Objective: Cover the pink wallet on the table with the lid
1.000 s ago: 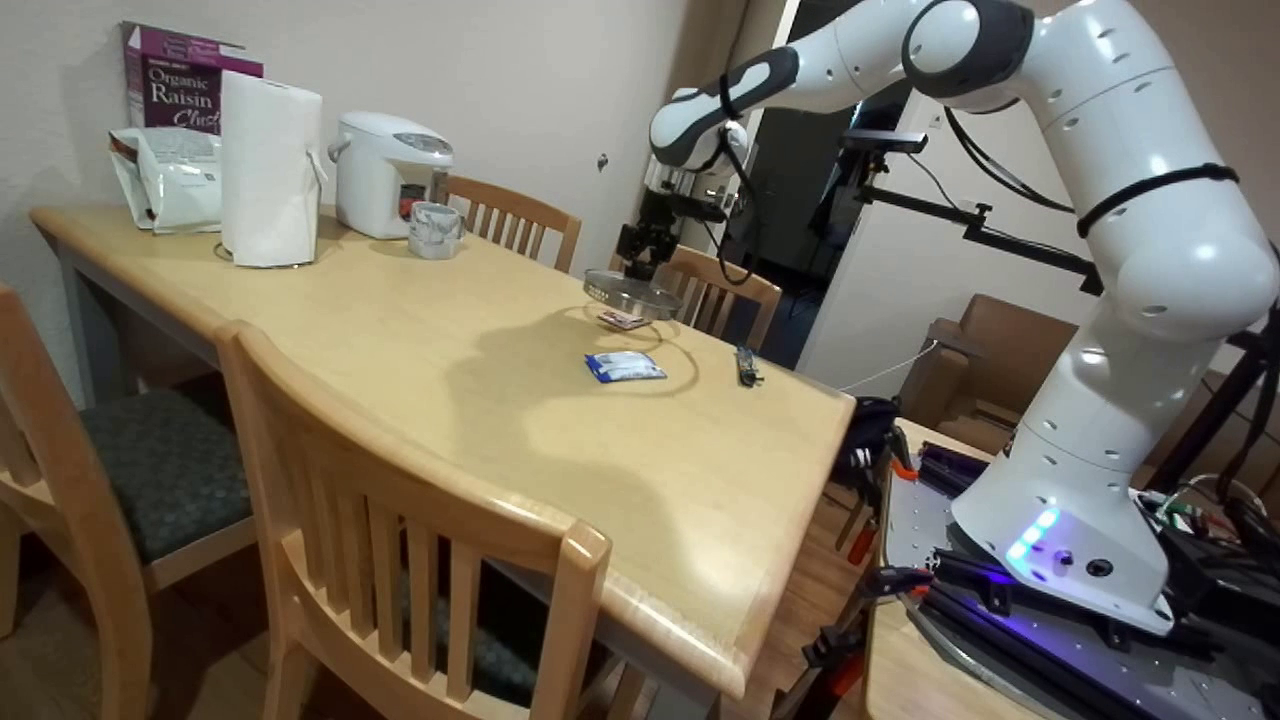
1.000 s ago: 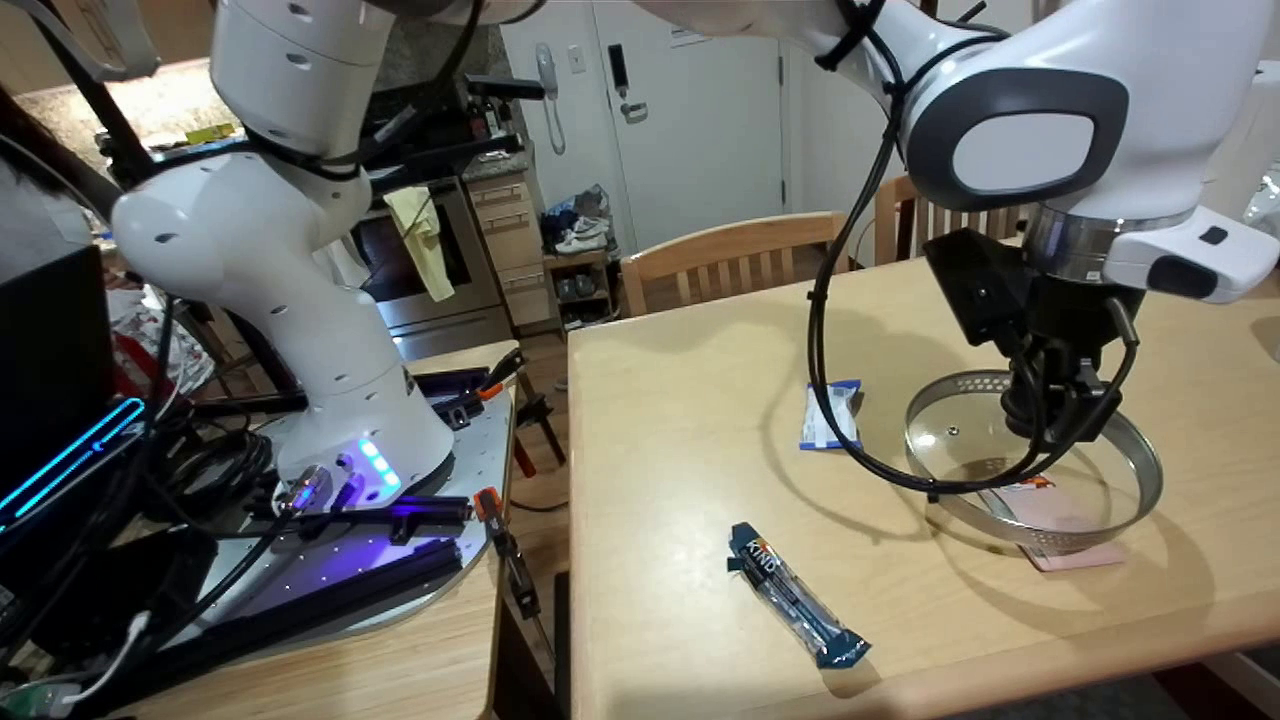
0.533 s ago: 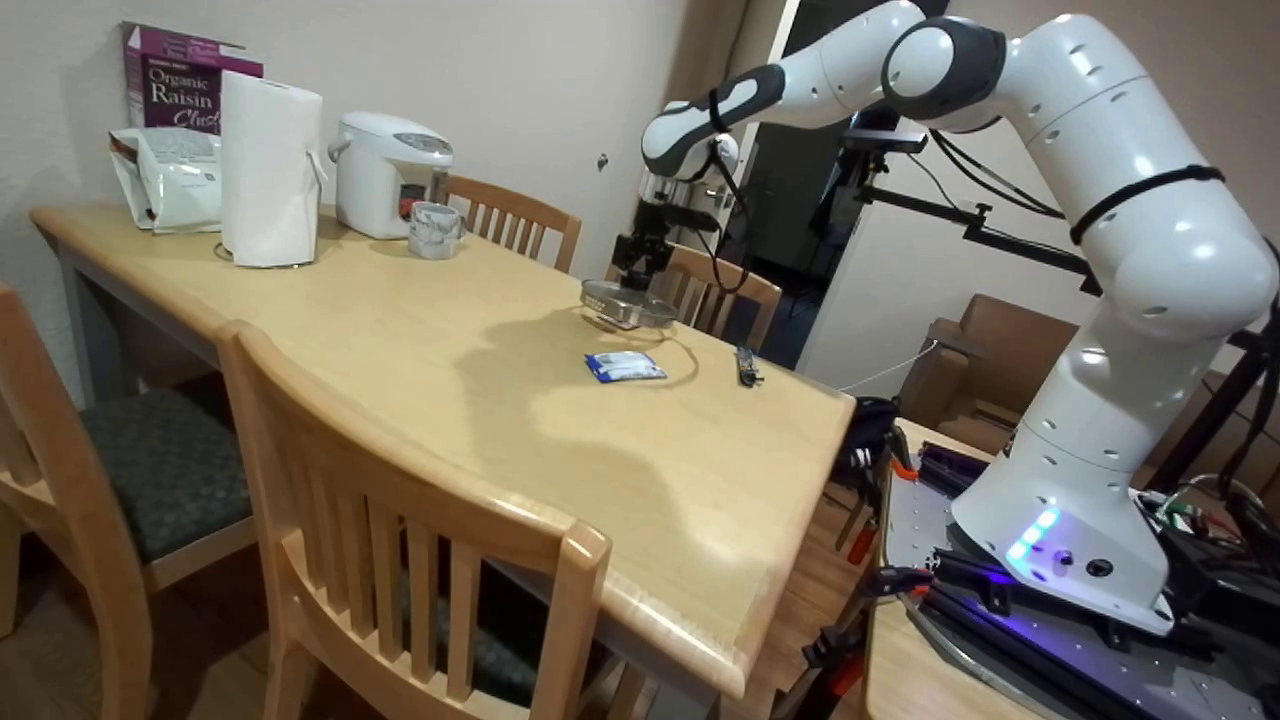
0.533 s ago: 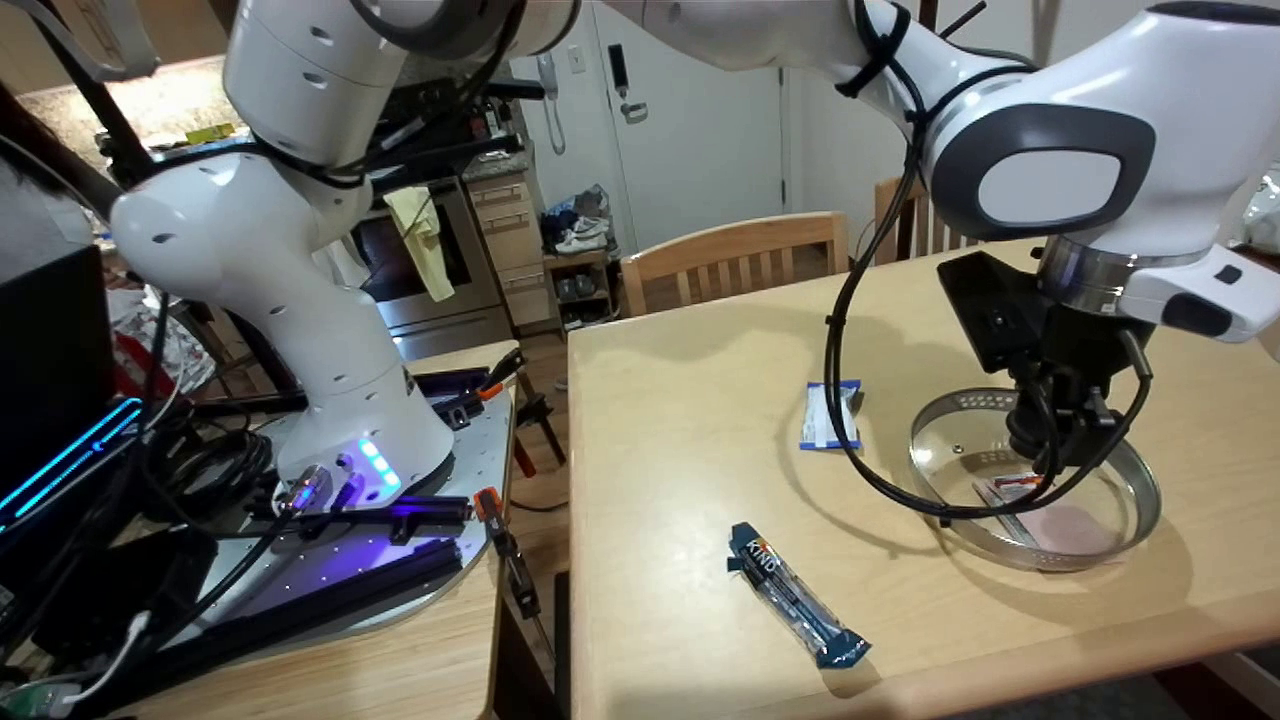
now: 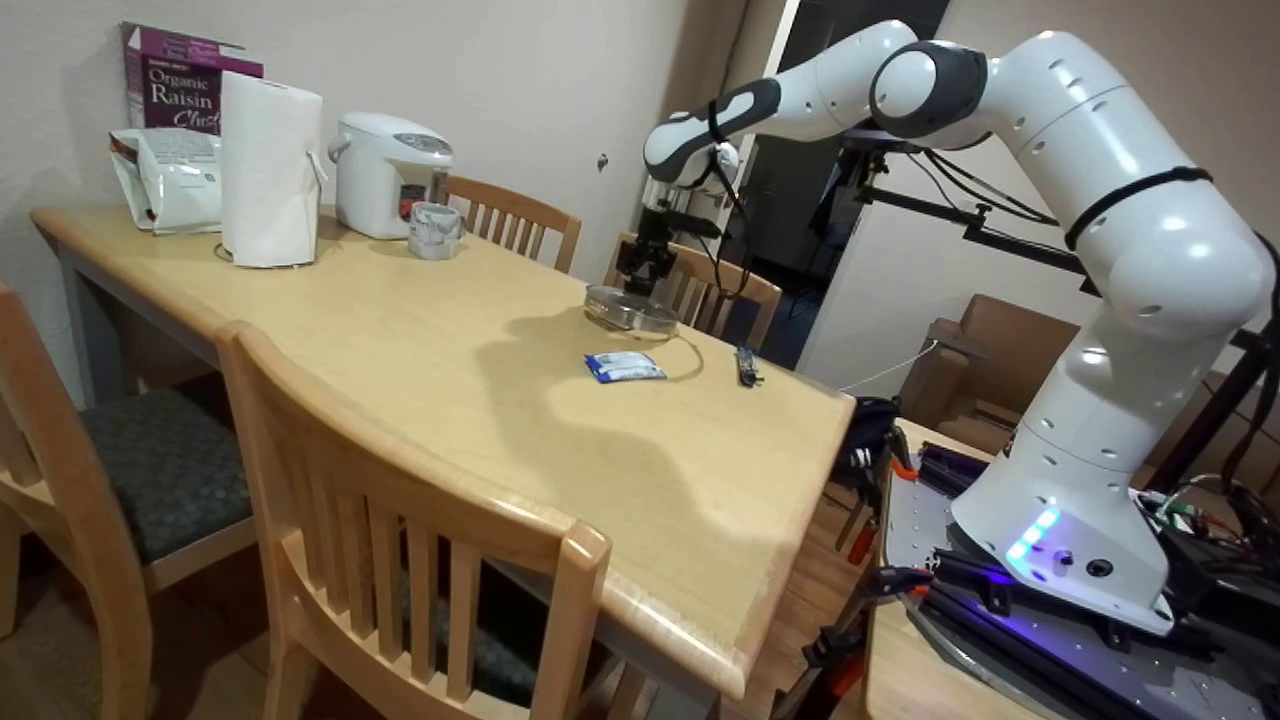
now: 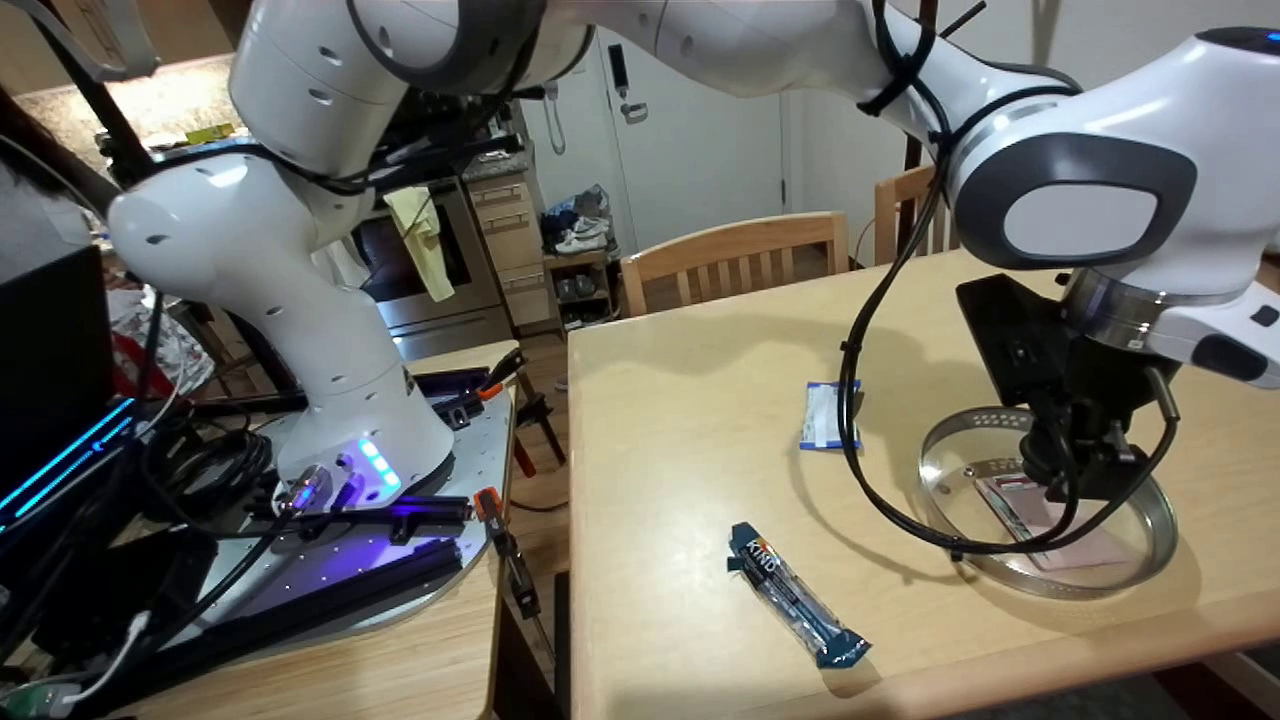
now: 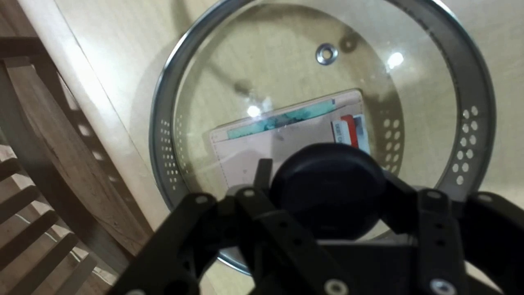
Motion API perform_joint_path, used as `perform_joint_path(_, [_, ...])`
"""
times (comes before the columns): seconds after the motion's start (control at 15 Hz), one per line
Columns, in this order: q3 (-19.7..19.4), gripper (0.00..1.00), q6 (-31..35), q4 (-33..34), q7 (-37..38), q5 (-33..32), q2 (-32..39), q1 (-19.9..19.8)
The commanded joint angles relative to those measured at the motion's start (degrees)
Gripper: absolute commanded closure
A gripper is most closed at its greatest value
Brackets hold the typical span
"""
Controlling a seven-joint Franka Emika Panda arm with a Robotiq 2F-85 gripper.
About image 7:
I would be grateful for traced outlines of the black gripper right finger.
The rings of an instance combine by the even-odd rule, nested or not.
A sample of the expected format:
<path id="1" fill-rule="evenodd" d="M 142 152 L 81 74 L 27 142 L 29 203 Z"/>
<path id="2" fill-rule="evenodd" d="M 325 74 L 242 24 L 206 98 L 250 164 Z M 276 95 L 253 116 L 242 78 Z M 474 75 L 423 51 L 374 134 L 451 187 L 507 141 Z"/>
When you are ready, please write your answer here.
<path id="1" fill-rule="evenodd" d="M 384 174 L 386 190 L 381 196 L 381 211 L 389 219 L 414 219 L 417 192 L 391 172 Z"/>

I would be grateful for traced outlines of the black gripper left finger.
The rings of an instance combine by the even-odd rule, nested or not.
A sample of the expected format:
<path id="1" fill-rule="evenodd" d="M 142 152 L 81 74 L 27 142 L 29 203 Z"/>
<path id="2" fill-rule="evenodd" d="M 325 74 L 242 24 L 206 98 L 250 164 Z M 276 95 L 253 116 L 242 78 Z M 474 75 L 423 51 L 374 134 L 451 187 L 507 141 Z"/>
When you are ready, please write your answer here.
<path id="1" fill-rule="evenodd" d="M 269 178 L 271 178 L 271 159 L 260 159 L 256 164 L 256 170 L 253 175 L 253 187 L 258 190 L 268 190 L 269 188 Z"/>

